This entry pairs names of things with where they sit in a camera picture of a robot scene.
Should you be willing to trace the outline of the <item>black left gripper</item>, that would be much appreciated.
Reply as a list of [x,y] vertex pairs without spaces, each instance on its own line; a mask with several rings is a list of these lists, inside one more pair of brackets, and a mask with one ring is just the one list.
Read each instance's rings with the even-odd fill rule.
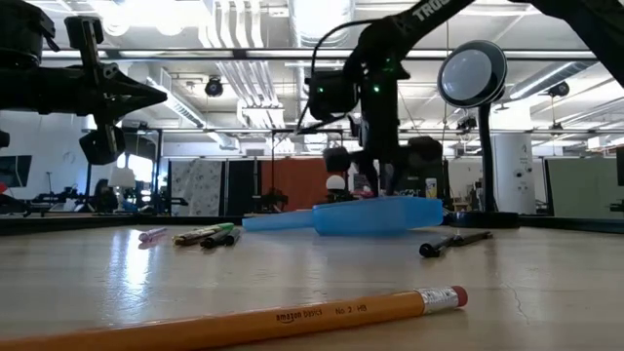
[[[95,131],[80,138],[80,145],[89,163],[106,165],[124,148],[115,124],[130,112],[166,101],[167,94],[130,78],[117,63],[100,62],[98,43],[103,34],[97,18],[75,16],[64,23],[70,47],[80,52],[82,61],[76,113],[91,114],[97,125]],[[128,97],[112,101],[110,96]]]

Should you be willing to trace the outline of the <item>blue plastic supply box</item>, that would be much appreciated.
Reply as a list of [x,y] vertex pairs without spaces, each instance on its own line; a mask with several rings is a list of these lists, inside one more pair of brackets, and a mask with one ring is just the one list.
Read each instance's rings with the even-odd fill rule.
[[439,199],[391,196],[317,205],[311,210],[246,217],[249,231],[313,228],[321,236],[382,236],[440,225]]

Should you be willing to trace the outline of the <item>black pen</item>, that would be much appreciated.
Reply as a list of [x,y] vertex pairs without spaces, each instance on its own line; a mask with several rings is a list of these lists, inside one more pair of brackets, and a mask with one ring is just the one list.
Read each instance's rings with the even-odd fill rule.
[[489,239],[491,237],[490,231],[482,231],[477,233],[471,233],[467,235],[455,235],[451,240],[452,247],[463,247],[471,245],[473,243]]
[[424,258],[440,257],[454,245],[456,239],[456,236],[445,236],[425,242],[420,246],[419,253]]

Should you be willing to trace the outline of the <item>purple pen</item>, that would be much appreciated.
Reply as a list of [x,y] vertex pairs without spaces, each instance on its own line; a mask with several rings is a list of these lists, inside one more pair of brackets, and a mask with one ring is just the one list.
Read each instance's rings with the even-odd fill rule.
[[166,227],[152,228],[147,231],[141,232],[138,236],[138,239],[142,243],[150,243],[161,237],[163,234],[166,233],[166,231]]

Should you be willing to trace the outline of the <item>green marker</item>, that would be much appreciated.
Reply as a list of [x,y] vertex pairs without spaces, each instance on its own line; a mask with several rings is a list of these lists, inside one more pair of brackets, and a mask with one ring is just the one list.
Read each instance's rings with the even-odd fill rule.
[[220,232],[224,230],[231,230],[234,226],[235,224],[232,222],[224,222],[224,223],[214,224],[214,225],[210,225],[210,226],[206,226],[202,228],[196,228],[191,231],[202,230],[202,229],[218,229],[218,232]]

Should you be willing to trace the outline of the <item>yellow pencil with eraser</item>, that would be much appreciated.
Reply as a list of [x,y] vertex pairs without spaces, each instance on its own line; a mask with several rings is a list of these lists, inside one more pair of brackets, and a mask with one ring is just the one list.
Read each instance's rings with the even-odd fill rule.
[[460,286],[132,327],[0,340],[0,351],[196,351],[420,317],[463,307]]

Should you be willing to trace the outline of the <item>black computer monitor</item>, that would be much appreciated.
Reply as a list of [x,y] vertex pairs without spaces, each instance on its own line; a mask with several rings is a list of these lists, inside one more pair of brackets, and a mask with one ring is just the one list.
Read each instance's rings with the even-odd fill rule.
[[443,165],[437,163],[418,168],[407,167],[394,194],[427,198],[425,196],[425,179],[427,177],[434,177],[438,181],[437,199],[443,199],[446,186],[445,172]]

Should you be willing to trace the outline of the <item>orange partition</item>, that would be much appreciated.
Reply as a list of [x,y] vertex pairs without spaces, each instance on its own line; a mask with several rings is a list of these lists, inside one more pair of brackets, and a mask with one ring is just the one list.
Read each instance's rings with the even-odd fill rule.
[[262,161],[260,166],[261,194],[268,194],[272,188],[279,190],[289,198],[284,207],[287,212],[309,210],[325,203],[327,179],[340,176],[340,173],[328,173],[322,158]]

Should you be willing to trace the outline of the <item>black desk lamp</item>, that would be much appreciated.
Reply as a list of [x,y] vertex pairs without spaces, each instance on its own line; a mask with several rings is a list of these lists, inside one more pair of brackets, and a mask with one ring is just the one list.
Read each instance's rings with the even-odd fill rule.
[[448,223],[455,227],[512,229],[519,215],[501,212],[494,197],[494,164],[489,129],[491,104],[504,94],[507,58],[496,44],[486,40],[466,42],[443,62],[438,74],[438,90],[444,101],[460,109],[478,109],[477,125],[482,148],[484,208],[456,212]]

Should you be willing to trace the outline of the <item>grey patterned partition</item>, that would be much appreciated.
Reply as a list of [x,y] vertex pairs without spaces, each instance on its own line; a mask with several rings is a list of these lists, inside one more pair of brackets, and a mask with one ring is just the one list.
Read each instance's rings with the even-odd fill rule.
[[172,205],[173,216],[217,216],[222,163],[205,159],[172,161],[172,196],[187,206]]

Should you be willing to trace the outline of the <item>grey-green partition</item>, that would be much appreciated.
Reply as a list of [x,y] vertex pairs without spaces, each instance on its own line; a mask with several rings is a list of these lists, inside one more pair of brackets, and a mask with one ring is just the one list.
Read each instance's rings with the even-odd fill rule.
[[548,159],[546,165],[554,216],[624,219],[610,207],[624,200],[615,158]]

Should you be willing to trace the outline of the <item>black rack frame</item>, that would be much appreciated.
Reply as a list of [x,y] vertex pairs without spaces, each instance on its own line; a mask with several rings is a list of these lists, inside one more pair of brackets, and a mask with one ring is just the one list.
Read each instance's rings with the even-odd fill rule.
[[94,207],[93,196],[97,182],[101,178],[108,180],[113,168],[127,167],[135,173],[136,186],[134,188],[112,187],[118,201],[118,207],[114,213],[155,213],[160,201],[160,186],[165,184],[165,181],[161,179],[163,132],[147,127],[122,127],[121,130],[125,149],[114,162],[109,164],[87,164],[84,195],[89,204]]

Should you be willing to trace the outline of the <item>black wall monitor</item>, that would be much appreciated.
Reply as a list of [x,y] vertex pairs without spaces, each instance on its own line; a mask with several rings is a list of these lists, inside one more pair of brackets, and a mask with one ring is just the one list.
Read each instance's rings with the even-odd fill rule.
[[31,162],[30,155],[0,156],[0,182],[8,187],[25,187]]

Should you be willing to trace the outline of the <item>black metal table frame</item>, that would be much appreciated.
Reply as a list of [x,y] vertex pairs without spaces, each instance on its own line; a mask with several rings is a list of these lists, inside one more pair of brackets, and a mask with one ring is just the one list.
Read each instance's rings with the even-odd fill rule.
[[[242,216],[157,216],[157,215],[95,215],[0,217],[0,236],[41,232],[81,230],[134,225],[209,225],[218,222],[241,224]],[[588,219],[541,215],[519,215],[512,221],[517,227],[535,227],[624,235],[624,219]]]

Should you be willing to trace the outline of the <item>silver ventilation duct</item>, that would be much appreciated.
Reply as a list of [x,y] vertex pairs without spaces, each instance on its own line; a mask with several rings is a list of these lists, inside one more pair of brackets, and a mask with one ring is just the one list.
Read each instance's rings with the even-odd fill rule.
[[[313,49],[331,29],[349,22],[355,16],[355,0],[288,0],[292,45]],[[341,29],[324,41],[324,47],[338,47],[347,42],[349,29]],[[309,66],[295,71],[296,86],[301,98],[307,98],[303,79],[310,75]]]

